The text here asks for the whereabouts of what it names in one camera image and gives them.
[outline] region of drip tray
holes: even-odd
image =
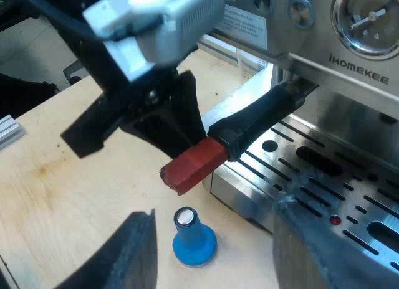
[[[399,273],[399,177],[295,118],[219,167],[211,193],[271,232],[274,202],[287,201],[324,238],[346,240]]]

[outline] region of blue cap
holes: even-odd
[[[177,259],[189,267],[206,265],[216,253],[213,230],[200,222],[191,207],[177,210],[174,221],[177,234],[173,239],[173,251]]]

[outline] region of sticker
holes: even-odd
[[[226,5],[224,19],[216,29],[228,36],[267,49],[266,19]]]

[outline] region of ihomekee logo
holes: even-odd
[[[389,78],[382,76],[381,74],[375,73],[369,69],[347,62],[346,60],[340,60],[330,54],[330,63],[340,65],[343,68],[357,72],[360,75],[367,76],[369,79],[374,79],[378,82],[382,82],[384,85],[389,85]]]

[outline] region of metal knob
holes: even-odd
[[[259,11],[266,15],[274,9],[274,0],[254,0],[254,4]]]

